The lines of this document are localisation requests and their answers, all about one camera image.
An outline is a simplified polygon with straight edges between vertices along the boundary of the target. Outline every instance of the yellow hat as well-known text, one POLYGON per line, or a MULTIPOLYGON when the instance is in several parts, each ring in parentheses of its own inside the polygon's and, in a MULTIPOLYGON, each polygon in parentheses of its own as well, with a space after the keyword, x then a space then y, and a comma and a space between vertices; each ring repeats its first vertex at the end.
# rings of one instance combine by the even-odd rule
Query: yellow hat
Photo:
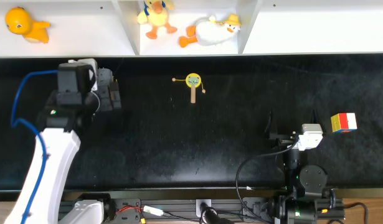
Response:
POLYGON ((229 16, 229 18, 226 21, 224 21, 224 23, 227 23, 227 24, 230 24, 233 26, 241 26, 241 23, 239 21, 239 17, 235 14, 231 14, 229 16))

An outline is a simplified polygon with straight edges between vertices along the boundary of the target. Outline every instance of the toy face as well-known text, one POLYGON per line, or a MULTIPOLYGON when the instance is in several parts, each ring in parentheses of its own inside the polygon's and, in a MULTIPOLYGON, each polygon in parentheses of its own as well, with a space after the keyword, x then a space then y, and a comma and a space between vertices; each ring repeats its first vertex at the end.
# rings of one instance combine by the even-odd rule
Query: toy face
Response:
POLYGON ((240 30, 240 26, 233 26, 230 24, 224 24, 224 26, 226 26, 227 31, 230 33, 237 33, 240 30))
POLYGON ((197 88, 201 84, 201 77, 196 73, 191 73, 186 77, 186 84, 190 88, 193 85, 197 88))
POLYGON ((158 14, 163 11, 165 5, 165 3, 163 3, 161 0, 147 0, 144 2, 150 9, 154 10, 154 12, 158 14))
POLYGON ((13 34, 26 34, 32 29, 32 18, 24 9, 14 8, 6 15, 6 25, 13 34))

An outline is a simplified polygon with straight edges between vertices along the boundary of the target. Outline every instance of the yellow duck plush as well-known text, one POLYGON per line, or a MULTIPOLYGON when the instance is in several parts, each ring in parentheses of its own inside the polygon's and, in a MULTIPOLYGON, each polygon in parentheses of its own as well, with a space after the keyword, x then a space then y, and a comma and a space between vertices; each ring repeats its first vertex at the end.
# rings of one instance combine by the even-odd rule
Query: yellow duck plush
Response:
POLYGON ((153 29, 146 33, 146 36, 150 39, 157 38, 157 31, 159 27, 165 26, 168 30, 168 34, 173 34, 177 31, 176 27, 171 26, 168 23, 169 14, 168 10, 174 9, 172 1, 166 0, 147 0, 144 1, 144 10, 137 17, 137 21, 140 24, 149 23, 153 29))
POLYGON ((49 36, 46 28, 50 27, 48 22, 34 21, 25 9, 17 7, 6 14, 6 25, 13 34, 22 35, 31 43, 48 43, 49 36))

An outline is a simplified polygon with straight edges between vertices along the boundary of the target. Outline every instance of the black table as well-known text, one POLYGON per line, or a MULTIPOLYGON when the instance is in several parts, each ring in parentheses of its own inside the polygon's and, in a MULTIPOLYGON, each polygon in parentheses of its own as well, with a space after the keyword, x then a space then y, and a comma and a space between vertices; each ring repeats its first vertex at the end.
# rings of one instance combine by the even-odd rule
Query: black table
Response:
MULTIPOLYGON (((65 58, 0 59, 0 190, 19 190, 34 137, 11 129, 15 92, 26 73, 56 69, 65 58)), ((272 110, 280 133, 309 123, 315 110, 324 131, 311 164, 332 187, 383 187, 383 54, 259 57, 98 58, 115 72, 123 111, 99 114, 70 168, 68 190, 234 187, 246 158, 270 152, 263 132, 272 110), (172 77, 196 72, 206 94, 172 77), (355 113, 358 130, 331 134, 330 117, 355 113)), ((55 77, 33 78, 18 116, 35 122, 55 77)), ((275 157, 247 164, 242 186, 283 187, 275 157)))

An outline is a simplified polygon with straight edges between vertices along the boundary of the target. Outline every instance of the colorful cube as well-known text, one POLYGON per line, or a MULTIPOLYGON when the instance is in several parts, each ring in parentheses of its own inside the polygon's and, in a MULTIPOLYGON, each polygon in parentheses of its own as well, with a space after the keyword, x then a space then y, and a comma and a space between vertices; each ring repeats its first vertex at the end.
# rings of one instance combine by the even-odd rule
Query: colorful cube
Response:
POLYGON ((339 113, 331 117, 333 133, 348 133, 357 129, 354 113, 339 113))

